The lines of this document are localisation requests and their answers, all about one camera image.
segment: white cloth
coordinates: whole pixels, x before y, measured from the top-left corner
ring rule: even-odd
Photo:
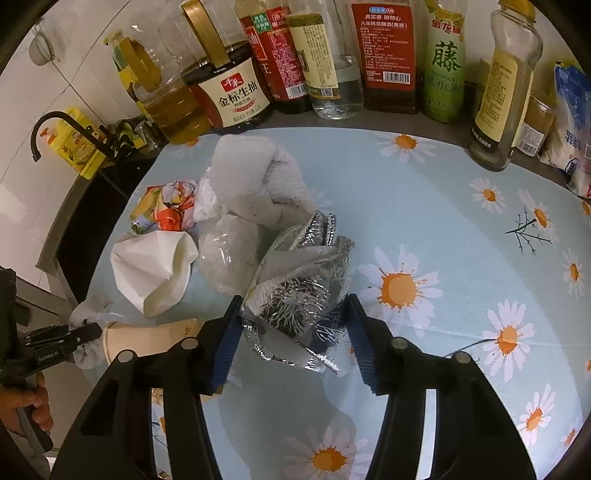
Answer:
[[[229,210],[275,231],[306,223],[316,210],[295,158],[269,138],[225,135],[209,178]]]
[[[115,244],[111,265],[119,291],[150,319],[181,301],[196,258],[187,232],[156,230]]]

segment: cooking oil bottle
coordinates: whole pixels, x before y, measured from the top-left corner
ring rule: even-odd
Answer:
[[[470,156],[492,171],[504,170],[511,161],[543,49],[532,3],[500,0],[499,4],[501,9],[491,15],[495,54],[469,147]]]

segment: red label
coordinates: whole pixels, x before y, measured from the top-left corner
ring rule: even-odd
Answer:
[[[225,92],[230,92],[231,90],[234,90],[234,88],[244,85],[244,80],[242,79],[242,75],[237,73],[231,77],[223,79],[221,84]]]
[[[289,13],[288,8],[277,7],[240,20],[271,94],[277,100],[292,100],[308,94],[294,41],[285,22]]]
[[[413,11],[406,5],[352,4],[368,88],[412,92],[417,84]]]

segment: gold lid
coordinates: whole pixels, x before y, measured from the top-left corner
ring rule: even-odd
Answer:
[[[499,0],[499,4],[535,22],[535,7],[530,0]]]
[[[184,2],[181,8],[213,66],[218,69],[230,63],[226,47],[200,0]]]

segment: green bottle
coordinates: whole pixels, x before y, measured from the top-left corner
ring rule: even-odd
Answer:
[[[464,104],[466,0],[426,0],[429,10],[423,113],[442,123],[458,119]]]

